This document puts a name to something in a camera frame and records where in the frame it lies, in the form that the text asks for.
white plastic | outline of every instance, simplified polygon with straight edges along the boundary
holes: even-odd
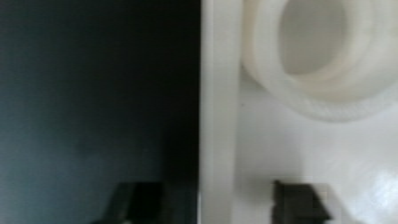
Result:
[[[308,27],[283,33],[285,21],[292,20],[288,23],[301,25],[303,14],[313,16]],[[345,17],[338,20],[340,24],[331,24],[333,19],[324,18],[333,14],[338,18]],[[329,121],[352,120],[379,112],[398,98],[398,1],[248,0],[244,27],[246,68],[290,107]],[[329,35],[319,35],[317,32],[326,32],[328,28]],[[326,57],[329,51],[312,56],[312,50],[317,51],[312,42],[308,50],[290,51],[288,57],[308,61],[308,64],[301,63],[303,67],[292,69],[283,60],[287,52],[281,44],[296,44],[296,34],[310,36],[319,49],[328,47],[335,38],[344,37],[340,50],[313,71],[306,66],[317,67],[312,62],[317,63],[317,57]]]

round ring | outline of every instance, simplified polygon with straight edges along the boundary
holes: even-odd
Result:
[[[398,98],[398,1],[342,0],[347,35],[342,51],[313,72],[287,72],[280,29],[296,0],[246,3],[244,65],[251,76],[308,116],[345,121],[379,112]]]

